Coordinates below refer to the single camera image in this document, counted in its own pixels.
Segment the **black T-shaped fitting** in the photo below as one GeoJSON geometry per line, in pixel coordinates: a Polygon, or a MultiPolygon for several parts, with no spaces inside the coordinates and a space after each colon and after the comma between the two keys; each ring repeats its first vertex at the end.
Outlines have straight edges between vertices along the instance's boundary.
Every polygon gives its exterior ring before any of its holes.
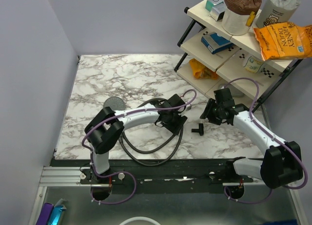
{"type": "Polygon", "coordinates": [[[202,123],[199,123],[197,129],[191,129],[192,133],[198,133],[200,136],[204,135],[204,125],[202,123]]]}

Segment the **grey shower head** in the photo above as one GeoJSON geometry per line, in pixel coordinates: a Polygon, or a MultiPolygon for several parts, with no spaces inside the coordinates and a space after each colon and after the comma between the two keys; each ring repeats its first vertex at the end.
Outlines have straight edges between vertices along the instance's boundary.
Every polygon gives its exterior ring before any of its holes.
{"type": "Polygon", "coordinates": [[[109,97],[108,99],[105,100],[103,107],[110,107],[113,111],[123,111],[125,110],[125,102],[123,101],[122,98],[117,97],[117,96],[112,96],[109,97]]]}

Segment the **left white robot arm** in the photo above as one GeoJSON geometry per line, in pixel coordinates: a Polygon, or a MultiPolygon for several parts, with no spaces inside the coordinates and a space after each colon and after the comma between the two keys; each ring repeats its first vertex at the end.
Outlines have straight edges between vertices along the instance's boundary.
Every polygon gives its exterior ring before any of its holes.
{"type": "Polygon", "coordinates": [[[180,113],[186,108],[182,98],[174,94],[169,99],[153,98],[136,109],[125,111],[103,108],[86,126],[83,142],[90,143],[91,177],[98,183],[108,178],[109,151],[115,146],[124,131],[143,124],[160,123],[173,135],[178,135],[187,120],[180,113]]]}

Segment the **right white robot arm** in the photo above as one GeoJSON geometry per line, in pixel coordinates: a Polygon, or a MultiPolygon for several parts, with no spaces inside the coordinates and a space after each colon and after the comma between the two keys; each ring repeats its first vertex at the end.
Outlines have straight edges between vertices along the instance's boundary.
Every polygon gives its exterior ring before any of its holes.
{"type": "Polygon", "coordinates": [[[301,149],[294,142],[276,136],[260,123],[244,104],[235,104],[228,88],[216,90],[209,99],[201,119],[221,125],[226,122],[244,132],[260,149],[263,160],[237,157],[225,168],[224,176],[235,182],[242,175],[262,180],[271,189],[287,185],[303,178],[300,165],[301,149]]]}

